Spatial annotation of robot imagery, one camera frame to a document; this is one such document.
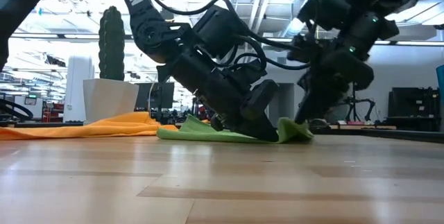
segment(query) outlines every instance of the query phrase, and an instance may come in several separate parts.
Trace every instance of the tall cactus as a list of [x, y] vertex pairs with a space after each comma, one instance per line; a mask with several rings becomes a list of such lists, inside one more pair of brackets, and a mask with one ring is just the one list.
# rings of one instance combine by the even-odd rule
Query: tall cactus
[[103, 12], [99, 30], [100, 78], [123, 81], [125, 78], [125, 28], [115, 6]]

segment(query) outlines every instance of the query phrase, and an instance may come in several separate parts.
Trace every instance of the orange cloth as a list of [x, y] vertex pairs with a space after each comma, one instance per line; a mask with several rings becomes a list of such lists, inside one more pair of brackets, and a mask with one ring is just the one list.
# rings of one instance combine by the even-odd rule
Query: orange cloth
[[160, 123], [148, 117], [148, 112], [131, 112], [117, 117], [100, 120], [87, 126], [59, 128], [0, 128], [0, 140], [154, 136], [159, 128], [178, 130], [175, 126], [160, 125]]

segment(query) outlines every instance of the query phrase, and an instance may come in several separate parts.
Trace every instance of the wooden table surface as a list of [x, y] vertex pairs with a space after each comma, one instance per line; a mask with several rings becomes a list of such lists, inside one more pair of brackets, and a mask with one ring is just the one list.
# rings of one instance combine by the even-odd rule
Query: wooden table surface
[[1, 141], [0, 223], [444, 223], [444, 146]]

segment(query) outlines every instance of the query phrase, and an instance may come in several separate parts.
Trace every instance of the green cloth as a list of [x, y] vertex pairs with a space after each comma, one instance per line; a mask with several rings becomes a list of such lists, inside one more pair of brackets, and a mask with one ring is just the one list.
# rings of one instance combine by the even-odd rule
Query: green cloth
[[290, 140], [307, 142], [313, 137], [313, 134], [308, 130], [307, 124], [296, 124], [293, 120], [288, 118], [279, 119], [277, 133], [279, 134], [278, 141], [262, 141], [253, 137], [230, 132], [229, 130], [215, 131], [210, 124], [203, 123], [196, 117], [189, 115], [179, 131], [159, 129], [157, 131], [157, 136], [160, 139], [226, 141], [248, 144], [282, 144]]

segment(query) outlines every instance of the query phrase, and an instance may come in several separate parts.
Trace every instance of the towel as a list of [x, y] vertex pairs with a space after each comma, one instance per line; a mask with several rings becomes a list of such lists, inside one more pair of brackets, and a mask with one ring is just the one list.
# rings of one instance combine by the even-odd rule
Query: towel
[[189, 141], [226, 141], [247, 144], [282, 144], [286, 141], [294, 140], [308, 142], [313, 138], [307, 124], [297, 124], [288, 118], [280, 118], [277, 128], [279, 140], [262, 141], [253, 137], [248, 137], [229, 130], [215, 131], [208, 123], [199, 121], [196, 117], [189, 115], [187, 120], [180, 127], [179, 131], [169, 129], [159, 129], [157, 136], [160, 139], [189, 140]]
[[87, 126], [59, 128], [0, 128], [0, 140], [53, 139], [74, 137], [155, 136], [157, 130], [177, 131], [175, 126], [161, 126], [148, 112], [131, 112], [104, 119]]

